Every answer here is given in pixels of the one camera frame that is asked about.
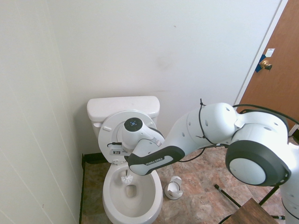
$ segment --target door knob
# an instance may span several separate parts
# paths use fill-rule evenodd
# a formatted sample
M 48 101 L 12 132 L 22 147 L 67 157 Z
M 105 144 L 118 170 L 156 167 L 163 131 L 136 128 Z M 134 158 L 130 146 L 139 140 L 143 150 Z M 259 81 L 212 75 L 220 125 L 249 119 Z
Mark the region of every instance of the door knob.
M 266 69 L 266 70 L 269 70 L 269 71 L 270 71 L 271 68 L 272 68 L 272 65 L 269 64 L 268 61 L 263 61 L 263 62 L 260 63 L 260 65 L 261 65 L 261 68 L 262 68 L 262 69 Z

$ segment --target metal stand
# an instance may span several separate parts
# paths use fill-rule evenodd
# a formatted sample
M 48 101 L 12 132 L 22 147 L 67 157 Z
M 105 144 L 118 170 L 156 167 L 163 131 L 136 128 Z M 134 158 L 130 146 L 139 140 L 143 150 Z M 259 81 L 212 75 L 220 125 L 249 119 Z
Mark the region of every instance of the metal stand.
M 217 184 L 214 185 L 214 187 L 219 190 L 221 193 L 223 193 L 229 200 L 231 200 L 236 206 L 239 208 L 241 205 L 236 202 L 231 196 L 229 196 L 224 190 L 221 189 Z M 273 189 L 260 201 L 259 205 L 262 206 L 277 190 L 279 187 L 273 187 Z M 225 220 L 227 220 L 231 215 L 225 217 L 219 224 L 223 223 Z M 272 216 L 273 218 L 277 219 L 283 219 L 285 220 L 285 216 Z

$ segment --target white toilet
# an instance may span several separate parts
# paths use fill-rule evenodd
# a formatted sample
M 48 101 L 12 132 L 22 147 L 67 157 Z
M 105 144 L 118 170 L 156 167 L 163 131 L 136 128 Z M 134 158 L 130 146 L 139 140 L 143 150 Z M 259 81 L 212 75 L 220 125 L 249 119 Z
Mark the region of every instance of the white toilet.
M 128 153 L 122 150 L 115 153 L 114 146 L 107 146 L 112 142 L 121 142 L 122 125 L 129 118 L 140 118 L 148 127 L 156 129 L 159 109 L 160 103 L 156 97 L 98 98 L 88 101 L 87 112 L 100 150 L 111 163 L 104 181 L 103 204 L 113 224 L 151 224 L 160 213 L 163 190 L 157 172 L 146 176 L 131 172 L 133 181 L 129 185 L 122 183 L 121 177 L 128 170 L 124 158 Z

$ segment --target tile floor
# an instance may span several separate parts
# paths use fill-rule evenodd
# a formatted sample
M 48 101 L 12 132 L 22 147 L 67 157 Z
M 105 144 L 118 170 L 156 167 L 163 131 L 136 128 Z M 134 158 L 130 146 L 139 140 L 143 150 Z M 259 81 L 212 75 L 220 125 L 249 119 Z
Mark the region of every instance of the tile floor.
M 218 224 L 237 207 L 214 188 L 218 184 L 239 204 L 250 198 L 259 202 L 272 187 L 255 187 L 235 179 L 225 168 L 225 148 L 210 148 L 197 159 L 174 163 L 157 170 L 162 187 L 174 175 L 182 178 L 183 196 L 172 201 L 164 196 L 162 210 L 154 224 Z M 184 160 L 193 158 L 196 151 Z M 109 163 L 86 164 L 82 224 L 111 224 L 102 203 L 102 189 Z M 284 215 L 279 190 L 263 205 L 270 215 Z

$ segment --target toilet brush bristles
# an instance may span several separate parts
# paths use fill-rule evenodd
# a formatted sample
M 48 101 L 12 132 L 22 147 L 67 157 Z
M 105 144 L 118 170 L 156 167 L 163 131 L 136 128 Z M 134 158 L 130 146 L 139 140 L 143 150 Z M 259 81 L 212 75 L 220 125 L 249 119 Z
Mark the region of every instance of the toilet brush bristles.
M 132 181 L 133 181 L 133 176 L 130 174 L 130 170 L 126 170 L 126 176 L 122 176 L 121 177 L 121 182 L 126 184 L 126 185 L 129 185 Z

